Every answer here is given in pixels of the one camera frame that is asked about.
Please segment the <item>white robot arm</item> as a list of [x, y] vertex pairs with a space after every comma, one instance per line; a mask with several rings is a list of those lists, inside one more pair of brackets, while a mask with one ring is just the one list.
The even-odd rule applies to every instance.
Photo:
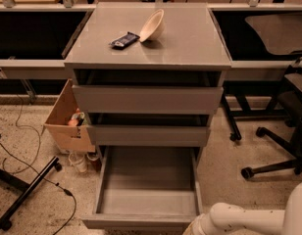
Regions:
[[302, 235], [302, 182], [291, 192], [284, 210], [246, 210], [216, 203], [198, 215], [182, 235], [229, 235], [241, 229], [262, 235]]

